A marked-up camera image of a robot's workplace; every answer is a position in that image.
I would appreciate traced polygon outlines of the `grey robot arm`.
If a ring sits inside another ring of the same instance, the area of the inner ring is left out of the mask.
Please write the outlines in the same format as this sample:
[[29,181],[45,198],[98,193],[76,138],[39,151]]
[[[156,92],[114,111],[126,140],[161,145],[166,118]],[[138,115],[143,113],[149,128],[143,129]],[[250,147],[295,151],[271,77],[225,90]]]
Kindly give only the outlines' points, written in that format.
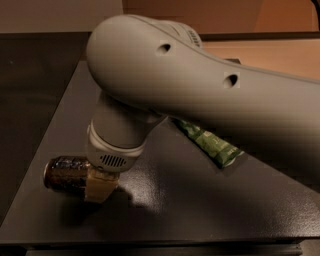
[[86,54],[101,89],[86,155],[101,171],[129,170],[150,131],[170,116],[318,190],[318,81],[217,58],[191,27],[137,15],[100,23]]

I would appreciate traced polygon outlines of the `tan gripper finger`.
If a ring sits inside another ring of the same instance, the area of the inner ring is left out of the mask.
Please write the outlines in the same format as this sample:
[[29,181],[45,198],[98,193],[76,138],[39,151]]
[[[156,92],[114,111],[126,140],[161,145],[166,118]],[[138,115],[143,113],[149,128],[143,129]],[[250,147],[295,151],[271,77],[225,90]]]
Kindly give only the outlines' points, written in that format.
[[103,203],[117,188],[120,174],[101,171],[91,164],[88,164],[87,167],[84,200],[92,203]]

